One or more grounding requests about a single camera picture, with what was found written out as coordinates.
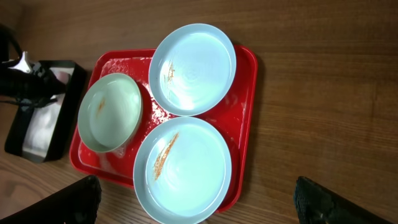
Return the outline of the pale green plate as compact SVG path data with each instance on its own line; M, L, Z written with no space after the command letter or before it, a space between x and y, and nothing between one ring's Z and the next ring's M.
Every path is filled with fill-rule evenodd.
M137 83L123 73L111 73L86 92L78 112L78 134L94 152L125 146L137 133L143 99Z

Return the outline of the light blue plate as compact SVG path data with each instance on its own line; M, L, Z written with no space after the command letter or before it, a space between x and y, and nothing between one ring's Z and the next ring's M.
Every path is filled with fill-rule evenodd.
M157 104L177 116L196 116L215 107L231 88L237 67L228 36L209 24L189 24L156 48L149 86Z
M154 128L134 161L137 199L159 223L200 223L221 205L231 182L231 155L211 124L179 117Z

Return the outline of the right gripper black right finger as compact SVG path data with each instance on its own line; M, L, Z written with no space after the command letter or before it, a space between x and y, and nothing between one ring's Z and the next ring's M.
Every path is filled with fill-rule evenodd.
M300 224L391 224L304 176L296 181L294 205Z

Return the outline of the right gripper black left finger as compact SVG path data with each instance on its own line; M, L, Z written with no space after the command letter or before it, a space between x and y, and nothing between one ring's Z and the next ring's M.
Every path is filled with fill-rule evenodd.
M94 224L100 202L99 178L89 175L43 200L1 219L1 223Z

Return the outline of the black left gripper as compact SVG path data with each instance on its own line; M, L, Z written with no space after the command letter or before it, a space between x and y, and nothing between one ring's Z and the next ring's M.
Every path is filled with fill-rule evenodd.
M1 96L7 103L43 108L59 102L66 93L66 73L53 71L40 62L30 63L27 52L18 60L1 62Z

